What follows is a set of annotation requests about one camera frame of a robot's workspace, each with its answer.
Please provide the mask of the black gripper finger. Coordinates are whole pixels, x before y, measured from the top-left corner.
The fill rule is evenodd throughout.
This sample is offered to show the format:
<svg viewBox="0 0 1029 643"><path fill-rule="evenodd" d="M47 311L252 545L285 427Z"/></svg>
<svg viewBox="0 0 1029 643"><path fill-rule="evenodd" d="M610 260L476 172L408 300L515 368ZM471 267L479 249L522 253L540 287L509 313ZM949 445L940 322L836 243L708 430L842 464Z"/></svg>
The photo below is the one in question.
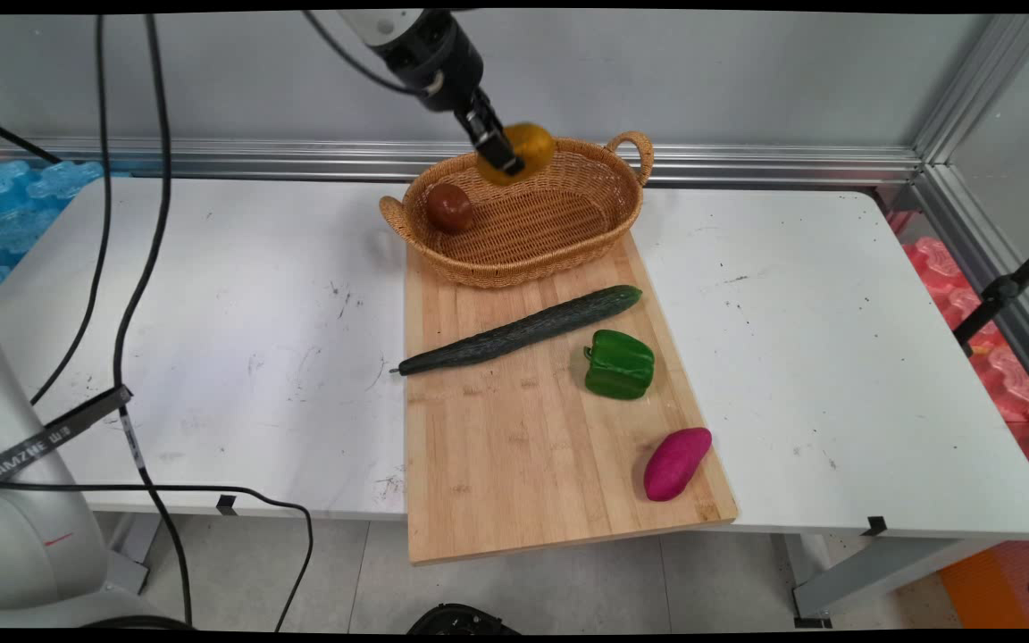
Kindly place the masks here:
<svg viewBox="0 0 1029 643"><path fill-rule="evenodd" d="M485 90L475 87L471 94L471 131L474 135L501 135L504 126Z"/></svg>
<svg viewBox="0 0 1029 643"><path fill-rule="evenodd" d="M501 172L501 174L514 178L519 171L526 170L526 163L514 153L514 144L501 135L474 135L473 131L473 101L465 102L461 109L455 110L455 118L468 134L471 146L478 152L481 159L489 164L491 168Z"/></svg>

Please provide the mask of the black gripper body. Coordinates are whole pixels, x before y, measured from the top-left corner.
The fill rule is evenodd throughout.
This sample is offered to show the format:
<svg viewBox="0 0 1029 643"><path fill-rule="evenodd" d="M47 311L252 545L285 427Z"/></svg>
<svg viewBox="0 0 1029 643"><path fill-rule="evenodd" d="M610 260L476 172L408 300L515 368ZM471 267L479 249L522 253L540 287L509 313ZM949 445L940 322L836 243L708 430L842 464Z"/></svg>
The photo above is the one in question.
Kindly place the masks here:
<svg viewBox="0 0 1029 643"><path fill-rule="evenodd" d="M399 37L379 48L380 58L405 87L434 113L473 109L483 74L481 53L450 11L421 11Z"/></svg>

